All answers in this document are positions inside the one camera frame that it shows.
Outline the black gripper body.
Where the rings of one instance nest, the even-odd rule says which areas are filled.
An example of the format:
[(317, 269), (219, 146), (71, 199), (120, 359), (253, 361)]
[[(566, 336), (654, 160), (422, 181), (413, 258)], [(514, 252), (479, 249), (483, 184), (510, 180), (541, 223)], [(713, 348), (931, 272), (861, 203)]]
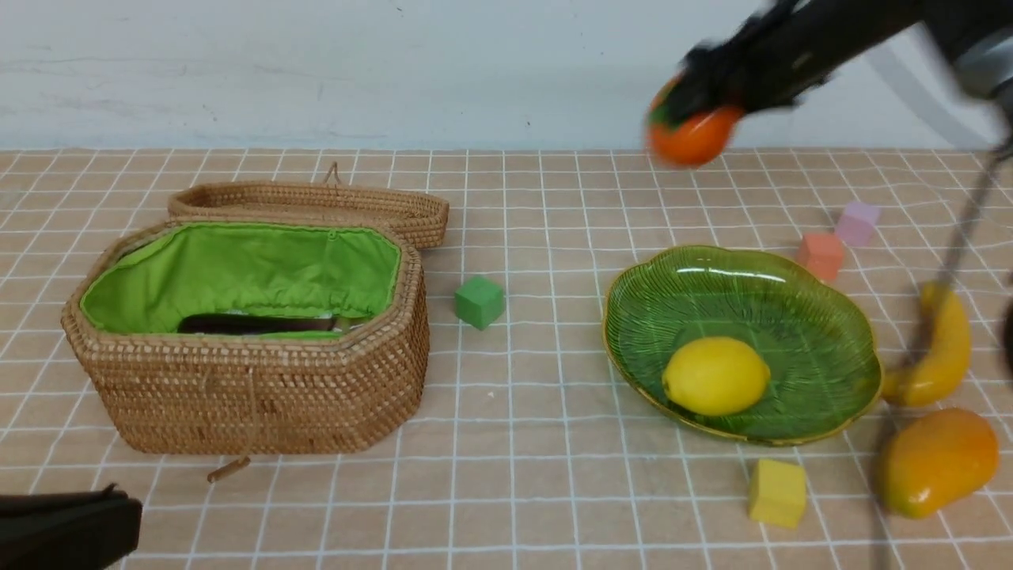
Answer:
[(804, 75), (808, 53), (770, 55), (762, 44), (784, 35), (789, 16), (750, 16), (722, 44), (699, 43), (661, 90), (661, 123), (677, 126), (730, 107), (744, 113), (795, 108), (801, 94), (824, 84), (824, 75)]

